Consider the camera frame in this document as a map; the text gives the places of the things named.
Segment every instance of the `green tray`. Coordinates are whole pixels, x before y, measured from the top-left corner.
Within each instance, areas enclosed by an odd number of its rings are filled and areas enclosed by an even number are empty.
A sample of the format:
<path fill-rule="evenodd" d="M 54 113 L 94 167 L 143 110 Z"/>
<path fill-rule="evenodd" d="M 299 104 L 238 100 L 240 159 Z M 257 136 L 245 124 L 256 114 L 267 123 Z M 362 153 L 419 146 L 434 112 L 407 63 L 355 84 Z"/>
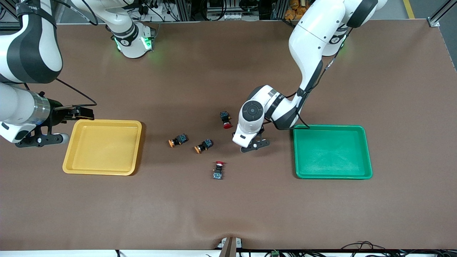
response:
<path fill-rule="evenodd" d="M 367 137 L 361 126 L 310 125 L 310 129 L 295 129 L 293 146 L 299 178 L 370 179 L 373 175 Z"/>

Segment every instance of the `robotic arm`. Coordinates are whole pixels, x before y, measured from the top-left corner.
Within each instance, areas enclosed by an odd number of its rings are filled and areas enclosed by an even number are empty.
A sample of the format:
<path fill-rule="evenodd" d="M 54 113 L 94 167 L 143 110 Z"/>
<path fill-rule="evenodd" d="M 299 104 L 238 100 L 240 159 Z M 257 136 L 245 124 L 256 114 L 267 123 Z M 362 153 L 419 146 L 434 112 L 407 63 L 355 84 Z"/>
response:
<path fill-rule="evenodd" d="M 102 18 L 115 36 L 118 49 L 129 58 L 138 58 L 152 49 L 155 32 L 133 22 L 121 7 L 133 0 L 73 0 L 86 11 L 89 7 Z M 51 0 L 22 0 L 16 5 L 20 31 L 0 36 L 0 135 L 18 147 L 65 143 L 66 134 L 52 134 L 52 126 L 67 120 L 94 119 L 93 111 L 82 106 L 63 106 L 18 86 L 22 83 L 49 83 L 62 70 L 62 56 L 56 39 L 56 22 Z M 41 132 L 42 127 L 48 133 Z"/>
<path fill-rule="evenodd" d="M 316 0 L 289 38 L 289 50 L 302 72 L 302 82 L 295 97 L 290 101 L 268 85 L 255 88 L 239 112 L 233 141 L 244 148 L 249 147 L 259 134 L 264 119 L 273 122 L 279 130 L 290 129 L 298 120 L 322 71 L 322 56 L 335 54 L 344 41 L 341 39 L 344 39 L 347 27 L 363 25 L 386 2 L 387 0 Z"/>

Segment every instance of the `electronic component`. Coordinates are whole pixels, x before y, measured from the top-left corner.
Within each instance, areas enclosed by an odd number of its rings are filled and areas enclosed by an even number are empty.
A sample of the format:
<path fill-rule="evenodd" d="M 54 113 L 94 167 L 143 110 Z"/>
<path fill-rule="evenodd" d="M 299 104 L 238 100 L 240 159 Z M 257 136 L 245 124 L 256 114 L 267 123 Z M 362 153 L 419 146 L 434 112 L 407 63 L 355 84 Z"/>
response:
<path fill-rule="evenodd" d="M 228 112 L 221 112 L 220 116 L 221 116 L 221 120 L 224 124 L 224 129 L 229 129 L 229 128 L 233 127 L 232 123 L 230 122 L 232 117 L 230 117 L 230 114 Z"/>
<path fill-rule="evenodd" d="M 175 145 L 182 145 L 183 143 L 189 141 L 189 138 L 187 137 L 186 134 L 181 134 L 179 136 L 176 136 L 175 139 L 168 140 L 168 143 L 170 144 L 170 147 L 174 147 Z"/>
<path fill-rule="evenodd" d="M 224 166 L 223 161 L 216 161 L 216 168 L 213 170 L 214 179 L 222 179 L 222 167 Z"/>
<path fill-rule="evenodd" d="M 211 139 L 207 139 L 207 140 L 203 141 L 200 145 L 195 146 L 194 149 L 198 154 L 200 154 L 204 150 L 208 150 L 208 148 L 210 148 L 212 146 L 213 146 L 213 141 Z"/>
<path fill-rule="evenodd" d="M 274 250 L 271 252 L 271 257 L 280 257 L 280 256 L 281 256 L 281 254 L 279 253 L 278 250 Z"/>

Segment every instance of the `black cable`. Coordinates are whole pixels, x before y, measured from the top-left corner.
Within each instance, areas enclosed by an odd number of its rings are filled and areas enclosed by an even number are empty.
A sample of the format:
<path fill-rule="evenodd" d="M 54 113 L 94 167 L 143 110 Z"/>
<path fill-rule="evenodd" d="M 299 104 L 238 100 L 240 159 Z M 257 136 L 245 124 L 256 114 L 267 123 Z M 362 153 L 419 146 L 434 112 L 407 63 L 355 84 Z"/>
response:
<path fill-rule="evenodd" d="M 371 246 L 372 249 L 374 249 L 374 247 L 377 247 L 377 248 L 380 248 L 380 249 L 385 249 L 385 248 L 382 247 L 382 246 L 372 244 L 370 241 L 361 241 L 361 242 L 357 242 L 357 243 L 348 244 L 348 245 L 343 246 L 341 249 L 344 250 L 344 249 L 345 249 L 346 247 L 348 247 L 348 246 L 354 246 L 354 245 L 363 246 L 363 245 L 365 245 L 365 244 Z"/>
<path fill-rule="evenodd" d="M 140 2 L 142 2 L 143 4 L 145 4 L 153 13 L 157 14 L 157 16 L 160 17 L 160 19 L 165 22 L 165 20 L 163 19 L 162 16 L 160 16 L 160 14 L 158 14 L 156 11 L 154 11 L 148 4 L 146 4 L 146 2 L 144 2 L 143 0 L 140 0 Z"/>
<path fill-rule="evenodd" d="M 140 14 L 140 17 L 134 15 L 134 14 L 133 14 L 133 10 L 135 10 L 135 8 L 128 10 L 127 13 L 128 13 L 131 17 L 133 16 L 132 20 L 139 21 L 139 20 L 141 19 L 141 16 L 142 16 L 142 15 Z"/>
<path fill-rule="evenodd" d="M 293 25 L 291 21 L 286 21 L 283 18 L 275 18 L 275 20 L 282 21 L 282 22 L 286 23 L 287 25 L 291 26 L 292 28 L 295 28 L 295 25 Z"/>
<path fill-rule="evenodd" d="M 206 14 L 205 14 L 205 9 L 207 9 L 206 6 L 204 6 L 204 3 L 206 3 L 207 0 L 202 0 L 201 3 L 200 3 L 200 14 L 202 15 L 203 19 L 206 20 L 206 21 L 213 21 L 213 20 L 210 20 L 206 17 Z M 221 15 L 219 16 L 219 18 L 217 18 L 216 20 L 214 21 L 218 21 L 220 19 L 222 19 L 222 17 L 224 17 L 225 13 L 227 12 L 227 0 L 224 0 L 224 2 L 222 3 L 222 7 L 221 7 Z"/>
<path fill-rule="evenodd" d="M 412 250 L 410 252 L 406 252 L 405 254 L 399 254 L 398 252 L 393 252 L 393 251 L 387 251 L 385 253 L 382 253 L 383 256 L 380 255 L 375 255 L 375 254 L 369 254 L 366 255 L 365 257 L 405 257 L 413 252 L 416 252 L 417 250 Z"/>
<path fill-rule="evenodd" d="M 6 15 L 6 9 L 1 8 L 0 15 L 1 15 L 0 20 L 1 20 L 1 19 L 3 19 L 3 17 L 5 17 L 5 15 Z"/>
<path fill-rule="evenodd" d="M 165 8 L 167 9 L 167 11 L 170 12 L 170 16 L 175 20 L 175 21 L 179 21 L 179 19 L 176 17 L 176 15 L 173 13 L 173 10 L 171 8 L 171 5 L 170 5 L 170 2 L 168 0 L 165 0 L 164 1 L 164 6 Z"/>
<path fill-rule="evenodd" d="M 349 32 L 347 33 L 346 38 L 345 38 L 345 41 L 346 41 L 346 39 L 349 37 L 349 35 L 351 34 L 352 30 L 353 30 L 353 28 L 351 28 L 351 29 L 349 30 Z M 328 63 L 327 66 L 325 67 L 324 71 L 320 74 L 320 76 L 319 76 L 319 78 L 317 79 L 316 83 L 315 83 L 315 84 L 313 85 L 313 87 L 311 87 L 309 90 L 305 91 L 305 93 L 308 93 L 308 94 L 309 94 L 309 93 L 311 92 L 311 90 L 313 90 L 314 88 L 317 87 L 317 85 L 319 85 L 320 79 L 322 78 L 322 76 L 324 75 L 324 73 L 330 68 L 330 66 L 333 64 L 333 61 L 335 61 L 335 59 L 336 59 L 336 57 L 338 56 L 338 54 L 340 53 L 341 49 L 343 49 L 343 45 L 344 45 L 344 41 L 343 41 L 343 43 L 341 44 L 341 46 L 340 46 L 340 48 L 338 49 L 338 51 L 336 51 L 335 56 L 332 58 L 331 61 L 329 61 L 329 63 Z"/>
<path fill-rule="evenodd" d="M 24 1 L 23 3 L 24 4 L 28 4 L 29 2 L 31 2 L 33 0 L 26 0 Z M 87 18 L 84 14 L 82 14 L 79 10 L 75 9 L 74 7 L 72 7 L 71 5 L 65 3 L 65 2 L 62 2 L 60 0 L 51 0 L 51 1 L 54 1 L 56 3 L 59 3 L 61 5 L 64 5 L 65 7 L 71 9 L 72 11 L 76 12 L 77 14 L 81 15 L 81 17 L 83 17 L 86 21 L 88 21 L 90 24 L 94 25 L 94 26 L 97 26 L 98 25 L 98 19 L 97 19 L 97 16 L 95 16 L 95 13 L 94 11 L 92 10 L 92 8 L 86 3 L 86 1 L 84 0 L 81 0 L 83 1 L 83 3 L 85 4 L 85 6 L 87 6 L 87 8 L 89 9 L 90 13 L 92 14 L 92 16 L 94 17 L 95 19 L 95 23 L 92 22 L 89 18 Z"/>
<path fill-rule="evenodd" d="M 65 81 L 62 81 L 61 79 L 59 78 L 56 78 L 56 80 L 64 85 L 66 85 L 67 87 L 73 89 L 74 91 L 76 91 L 77 93 L 79 93 L 80 95 L 84 96 L 85 98 L 89 99 L 89 101 L 91 101 L 92 103 L 89 103 L 89 104 L 76 104 L 76 105 L 71 105 L 70 107 L 86 107 L 86 106 L 96 106 L 97 103 L 90 97 L 88 97 L 85 93 L 77 90 L 76 88 L 70 86 L 69 84 L 67 84 Z"/>
<path fill-rule="evenodd" d="M 85 4 L 85 6 L 87 6 L 87 8 L 89 9 L 90 13 L 92 14 L 92 16 L 94 17 L 95 19 L 95 23 L 91 22 L 91 21 L 88 21 L 90 24 L 94 25 L 94 26 L 97 26 L 98 25 L 98 19 L 97 19 L 97 16 L 95 16 L 95 13 L 94 11 L 92 10 L 92 8 L 86 3 L 86 1 L 84 0 L 81 0 L 83 1 L 83 3 Z"/>
<path fill-rule="evenodd" d="M 298 116 L 298 118 L 300 119 L 300 121 L 303 123 L 303 125 L 306 126 L 306 128 L 304 128 L 304 129 L 310 129 L 311 127 L 308 126 L 308 124 L 306 124 L 306 122 L 303 121 L 303 119 L 302 119 L 302 117 L 300 116 L 300 114 L 298 113 L 298 111 L 296 111 L 296 113 L 297 113 L 297 116 Z"/>
<path fill-rule="evenodd" d="M 292 96 L 294 96 L 297 92 L 291 94 L 290 96 L 285 96 L 285 98 L 291 98 Z"/>
<path fill-rule="evenodd" d="M 252 12 L 252 11 L 257 11 L 259 9 L 259 4 L 257 4 L 256 7 L 254 8 L 249 8 L 247 5 L 245 5 L 247 0 L 240 0 L 239 1 L 239 7 L 243 10 L 243 11 L 247 11 L 247 12 Z"/>

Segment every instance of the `plastic tray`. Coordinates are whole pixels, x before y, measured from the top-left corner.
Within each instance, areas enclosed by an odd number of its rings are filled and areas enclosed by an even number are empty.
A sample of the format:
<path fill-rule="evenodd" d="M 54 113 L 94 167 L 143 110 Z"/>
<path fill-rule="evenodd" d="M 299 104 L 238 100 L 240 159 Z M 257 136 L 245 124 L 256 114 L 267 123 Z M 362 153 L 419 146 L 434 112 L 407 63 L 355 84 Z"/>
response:
<path fill-rule="evenodd" d="M 72 174 L 133 173 L 141 137 L 141 123 L 131 120 L 79 120 L 74 124 L 62 166 Z"/>
<path fill-rule="evenodd" d="M 310 125 L 295 129 L 295 171 L 303 179 L 370 179 L 367 137 L 358 125 Z"/>

